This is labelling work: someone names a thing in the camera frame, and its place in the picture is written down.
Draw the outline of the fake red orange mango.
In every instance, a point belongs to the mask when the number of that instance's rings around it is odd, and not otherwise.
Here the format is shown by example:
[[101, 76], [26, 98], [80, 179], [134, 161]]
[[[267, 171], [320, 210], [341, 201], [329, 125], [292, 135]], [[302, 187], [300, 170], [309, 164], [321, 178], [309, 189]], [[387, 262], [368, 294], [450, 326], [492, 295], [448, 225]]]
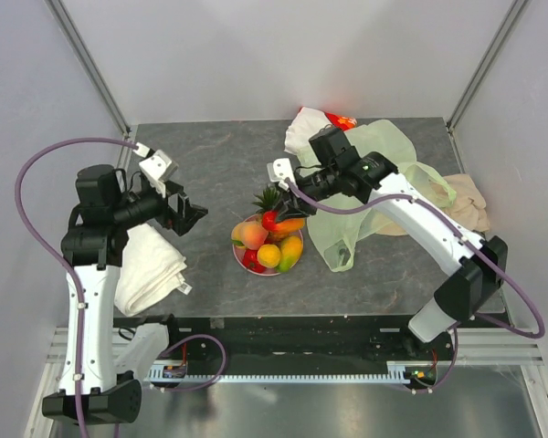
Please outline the fake red orange mango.
[[277, 221], [277, 213], [267, 211], [261, 215], [261, 225], [269, 232], [275, 235], [288, 235], [299, 231], [305, 225], [304, 218], [286, 219]]

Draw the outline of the fake pineapple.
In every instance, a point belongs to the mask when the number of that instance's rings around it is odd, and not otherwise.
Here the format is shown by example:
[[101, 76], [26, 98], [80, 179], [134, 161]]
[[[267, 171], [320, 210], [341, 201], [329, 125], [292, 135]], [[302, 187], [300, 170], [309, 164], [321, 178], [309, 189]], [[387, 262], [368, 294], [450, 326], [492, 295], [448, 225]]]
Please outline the fake pineapple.
[[286, 235], [276, 222], [277, 213], [274, 211], [279, 200], [279, 192], [273, 186], [266, 186], [261, 193], [255, 195], [252, 202], [257, 207], [257, 215], [263, 228], [269, 232], [269, 239], [272, 242], [281, 241]]

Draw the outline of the fake peach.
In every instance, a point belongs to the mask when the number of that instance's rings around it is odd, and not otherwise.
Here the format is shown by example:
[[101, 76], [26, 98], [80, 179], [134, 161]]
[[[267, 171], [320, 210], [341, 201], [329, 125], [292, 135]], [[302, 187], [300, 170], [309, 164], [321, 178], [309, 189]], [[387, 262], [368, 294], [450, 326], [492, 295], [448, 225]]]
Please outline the fake peach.
[[258, 222], [243, 222], [238, 231], [241, 244], [250, 250], [258, 250], [266, 241], [269, 232]]

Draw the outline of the green avocado print plastic bag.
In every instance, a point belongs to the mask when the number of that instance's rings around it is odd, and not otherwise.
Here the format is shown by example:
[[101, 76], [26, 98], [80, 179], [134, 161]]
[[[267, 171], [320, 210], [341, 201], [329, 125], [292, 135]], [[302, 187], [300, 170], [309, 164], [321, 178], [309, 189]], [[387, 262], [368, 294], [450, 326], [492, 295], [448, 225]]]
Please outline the green avocado print plastic bag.
[[444, 243], [430, 226], [453, 232], [439, 211], [453, 204], [456, 192], [417, 161], [412, 142], [388, 120], [349, 130], [331, 123], [289, 127], [285, 150], [300, 161], [290, 209], [306, 216], [311, 240], [333, 272], [350, 269], [356, 242], [389, 222], [402, 220], [431, 251]]

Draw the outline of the small yellow fake fruit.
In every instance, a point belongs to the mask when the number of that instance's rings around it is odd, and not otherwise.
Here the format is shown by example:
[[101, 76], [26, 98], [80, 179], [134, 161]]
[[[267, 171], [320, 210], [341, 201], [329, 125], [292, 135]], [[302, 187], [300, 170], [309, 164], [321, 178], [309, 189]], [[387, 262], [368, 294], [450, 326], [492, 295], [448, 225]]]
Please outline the small yellow fake fruit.
[[277, 245], [265, 244], [257, 251], [257, 260], [265, 268], [276, 268], [281, 259], [281, 252]]

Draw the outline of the fake red bell pepper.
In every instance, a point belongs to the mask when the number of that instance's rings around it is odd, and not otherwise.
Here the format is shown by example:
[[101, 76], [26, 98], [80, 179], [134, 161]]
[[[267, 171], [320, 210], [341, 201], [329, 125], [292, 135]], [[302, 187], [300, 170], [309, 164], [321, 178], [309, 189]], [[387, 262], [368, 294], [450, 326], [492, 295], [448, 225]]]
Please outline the fake red bell pepper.
[[263, 273], [266, 268], [258, 261], [258, 251], [247, 249], [242, 258], [242, 265], [254, 273]]

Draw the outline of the fake yellow pear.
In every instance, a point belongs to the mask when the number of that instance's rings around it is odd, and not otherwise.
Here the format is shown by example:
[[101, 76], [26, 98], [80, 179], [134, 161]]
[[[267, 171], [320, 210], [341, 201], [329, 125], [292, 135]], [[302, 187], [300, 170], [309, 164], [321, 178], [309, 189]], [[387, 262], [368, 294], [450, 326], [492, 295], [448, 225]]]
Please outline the fake yellow pear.
[[242, 239], [243, 229], [245, 228], [245, 225], [246, 225], [246, 222], [241, 222], [233, 228], [230, 235], [230, 240], [234, 247], [241, 248], [241, 249], [246, 248]]

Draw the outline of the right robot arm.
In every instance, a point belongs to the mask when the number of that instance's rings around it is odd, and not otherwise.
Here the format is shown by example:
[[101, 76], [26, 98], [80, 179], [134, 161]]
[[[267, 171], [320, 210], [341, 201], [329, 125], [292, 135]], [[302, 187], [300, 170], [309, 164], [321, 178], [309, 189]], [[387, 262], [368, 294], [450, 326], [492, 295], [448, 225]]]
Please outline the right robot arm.
[[350, 214], [374, 208], [399, 224], [448, 277], [400, 336], [400, 348], [408, 358], [423, 358], [437, 336], [475, 316], [501, 288], [507, 244], [497, 236], [486, 240], [453, 221], [383, 154], [360, 155], [342, 130], [328, 126], [313, 135], [310, 144], [319, 161], [315, 172], [300, 177], [288, 159], [267, 166], [280, 194], [274, 209], [277, 221], [321, 211], [339, 214], [340, 209], [324, 202], [343, 194], [360, 202]]

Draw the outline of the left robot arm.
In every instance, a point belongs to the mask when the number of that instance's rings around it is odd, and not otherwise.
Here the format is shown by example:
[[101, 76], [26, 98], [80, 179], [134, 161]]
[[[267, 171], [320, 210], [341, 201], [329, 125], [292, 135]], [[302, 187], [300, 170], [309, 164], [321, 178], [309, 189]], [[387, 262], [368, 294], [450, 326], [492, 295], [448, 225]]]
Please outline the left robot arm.
[[79, 202], [61, 241], [68, 273], [66, 363], [58, 390], [42, 401], [45, 417], [83, 425], [132, 423], [142, 406], [142, 380], [160, 356], [182, 348], [173, 316], [147, 317], [119, 357], [112, 352], [114, 297], [129, 230], [149, 220], [184, 235], [207, 214], [171, 181], [173, 164], [156, 158], [140, 165], [141, 189], [121, 189], [123, 170], [108, 164], [79, 171]]

